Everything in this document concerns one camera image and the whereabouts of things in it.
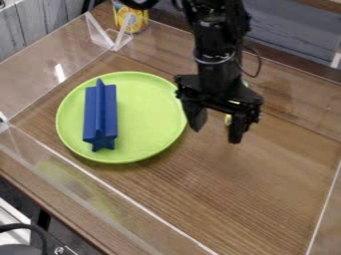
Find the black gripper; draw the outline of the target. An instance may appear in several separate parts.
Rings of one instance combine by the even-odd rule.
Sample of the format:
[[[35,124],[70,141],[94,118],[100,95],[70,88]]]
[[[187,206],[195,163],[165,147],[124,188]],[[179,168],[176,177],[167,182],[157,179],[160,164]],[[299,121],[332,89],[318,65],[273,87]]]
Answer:
[[[199,85],[197,75],[176,75],[173,82],[176,83],[175,97],[181,102],[187,123],[193,131],[199,131],[207,121],[205,109],[229,115],[237,111],[243,112],[232,115],[228,126],[228,142],[240,143],[245,121],[249,124],[259,122],[263,97],[251,88],[243,86],[241,79],[236,79],[220,91],[208,89],[207,92]],[[235,105],[228,101],[236,101],[240,104]]]

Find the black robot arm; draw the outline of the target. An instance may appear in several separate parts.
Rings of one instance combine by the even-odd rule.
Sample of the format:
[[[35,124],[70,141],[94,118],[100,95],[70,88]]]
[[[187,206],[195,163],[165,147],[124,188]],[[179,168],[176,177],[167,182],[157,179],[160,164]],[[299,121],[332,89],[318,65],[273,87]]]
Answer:
[[[207,112],[231,117],[227,140],[239,143],[259,121],[263,97],[244,85],[241,46],[249,15],[241,0],[171,0],[184,15],[193,37],[193,75],[176,75],[175,96],[192,130],[200,130]]]

